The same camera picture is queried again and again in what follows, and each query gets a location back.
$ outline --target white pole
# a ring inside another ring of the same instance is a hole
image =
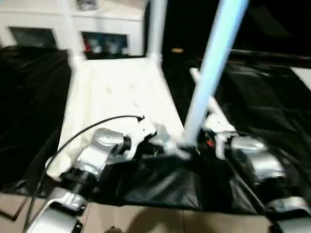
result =
[[[198,83],[201,77],[199,70],[197,68],[191,68],[190,74],[192,75],[195,83]],[[216,99],[213,96],[210,96],[208,98],[207,104],[208,104],[208,110],[211,113],[215,113],[222,122],[229,124],[229,121],[225,117],[222,109],[220,108],[219,104],[217,103]]]
[[[202,77],[195,87],[185,123],[187,143],[196,143],[209,108],[208,99],[215,93],[247,4],[248,0],[221,0],[219,3],[202,61]]]
[[[68,0],[58,0],[58,5],[61,8],[64,18],[64,33],[66,35],[67,46],[71,48],[69,51],[71,56],[84,57],[82,44],[79,43],[79,35],[74,27],[74,22],[71,17],[70,5]]]
[[[166,19],[167,0],[151,0],[147,56],[160,62]]]

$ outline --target black cloth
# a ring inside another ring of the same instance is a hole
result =
[[[211,163],[195,152],[193,155],[191,162],[172,156],[107,167],[94,200],[113,205],[237,213],[230,207],[227,181],[232,173],[227,164]],[[222,175],[215,177],[217,170],[222,170]]]
[[[6,47],[0,51],[0,187],[38,172],[56,152],[71,70],[66,51]]]

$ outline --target black cable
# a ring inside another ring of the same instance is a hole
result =
[[[140,117],[140,116],[132,116],[132,115],[123,115],[123,116],[114,116],[114,117],[111,117],[111,118],[107,118],[107,119],[104,119],[104,120],[101,120],[97,123],[94,123],[84,129],[82,129],[81,131],[79,131],[77,134],[75,134],[72,138],[70,138],[64,145],[62,145],[62,147],[52,156],[51,160],[48,162],[47,166],[44,168],[44,171],[37,183],[37,186],[34,190],[34,193],[32,194],[32,198],[31,198],[31,202],[29,204],[29,207],[28,207],[28,211],[27,211],[27,215],[26,215],[26,219],[25,219],[25,223],[24,223],[24,232],[26,231],[26,229],[29,227],[29,222],[30,222],[30,217],[31,217],[31,214],[32,214],[32,211],[33,211],[33,207],[34,207],[34,203],[35,203],[35,198],[36,196],[38,195],[39,193],[39,190],[40,190],[40,187],[41,187],[41,184],[46,176],[46,172],[47,170],[50,168],[50,165],[52,164],[52,162],[54,161],[54,159],[57,157],[57,155],[69,144],[71,143],[76,137],[78,137],[79,135],[83,134],[85,131],[88,131],[89,129],[97,126],[97,125],[100,125],[102,123],[105,123],[107,121],[111,121],[111,120],[115,120],[115,119],[118,119],[118,118],[126,118],[126,117],[134,117],[134,118],[137,118],[138,121],[142,120],[143,117]]]

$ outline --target white cabinet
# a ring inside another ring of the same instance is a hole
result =
[[[99,9],[79,11],[75,0],[68,0],[80,48],[85,49],[81,32],[126,36],[130,55],[143,53],[144,0],[99,0]],[[72,49],[57,0],[2,0],[0,2],[0,41],[3,46],[16,45],[10,27],[51,29],[59,49]]]

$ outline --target black fabric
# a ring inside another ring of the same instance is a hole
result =
[[[190,75],[190,68],[200,68],[200,62],[189,59],[184,54],[171,53],[170,59],[165,59],[162,69],[169,86],[174,104],[181,122],[186,121],[195,83]]]
[[[197,153],[193,155],[191,162],[159,154],[159,158],[109,166],[93,200],[110,205],[236,213],[230,207],[227,180],[232,173],[227,164],[218,160],[211,163]],[[223,171],[222,175],[214,176],[219,169]]]
[[[58,146],[71,70],[66,51],[0,52],[0,187],[38,172]]]

